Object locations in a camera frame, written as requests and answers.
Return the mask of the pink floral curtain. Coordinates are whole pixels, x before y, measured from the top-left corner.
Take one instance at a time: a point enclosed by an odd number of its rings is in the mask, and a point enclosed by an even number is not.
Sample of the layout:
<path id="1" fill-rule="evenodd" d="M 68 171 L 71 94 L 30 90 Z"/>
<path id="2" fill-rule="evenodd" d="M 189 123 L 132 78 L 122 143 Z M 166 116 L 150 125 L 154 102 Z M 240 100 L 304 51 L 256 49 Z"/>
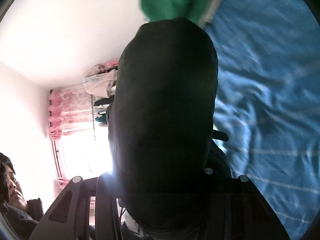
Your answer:
<path id="1" fill-rule="evenodd" d="M 90 173 L 85 159 L 94 141 L 92 97 L 82 85 L 75 85 L 52 89 L 48 100 L 57 197 L 74 176 L 84 178 Z"/>

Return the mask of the blue striped bed sheet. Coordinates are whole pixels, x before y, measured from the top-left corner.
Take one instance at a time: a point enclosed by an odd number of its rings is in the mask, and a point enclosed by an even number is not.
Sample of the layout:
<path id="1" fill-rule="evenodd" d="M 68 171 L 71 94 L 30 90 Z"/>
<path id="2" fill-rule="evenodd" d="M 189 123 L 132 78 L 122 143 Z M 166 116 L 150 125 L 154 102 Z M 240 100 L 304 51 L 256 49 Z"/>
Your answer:
<path id="1" fill-rule="evenodd" d="M 206 32 L 232 175 L 248 176 L 300 239 L 319 211 L 319 24 L 303 0 L 222 0 Z"/>

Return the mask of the pile of folded clothes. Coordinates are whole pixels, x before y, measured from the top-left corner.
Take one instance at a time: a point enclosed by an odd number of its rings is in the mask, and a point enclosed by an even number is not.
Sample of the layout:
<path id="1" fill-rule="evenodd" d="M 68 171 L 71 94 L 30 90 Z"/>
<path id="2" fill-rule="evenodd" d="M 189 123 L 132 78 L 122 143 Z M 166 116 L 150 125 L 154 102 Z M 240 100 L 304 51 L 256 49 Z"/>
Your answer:
<path id="1" fill-rule="evenodd" d="M 94 122 L 100 127 L 108 126 L 108 112 L 116 93 L 118 61 L 96 64 L 85 74 L 83 85 L 91 96 Z"/>

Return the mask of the black leather jacket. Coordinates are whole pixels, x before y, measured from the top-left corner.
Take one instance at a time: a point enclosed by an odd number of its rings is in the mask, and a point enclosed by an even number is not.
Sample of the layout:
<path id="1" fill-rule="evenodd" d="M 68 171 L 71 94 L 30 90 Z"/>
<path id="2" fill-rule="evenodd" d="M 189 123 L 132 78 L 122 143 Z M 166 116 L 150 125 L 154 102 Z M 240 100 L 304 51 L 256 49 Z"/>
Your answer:
<path id="1" fill-rule="evenodd" d="M 288 239 L 213 141 L 217 72 L 213 43 L 195 23 L 139 28 L 120 57 L 108 118 L 120 199 L 153 239 Z"/>

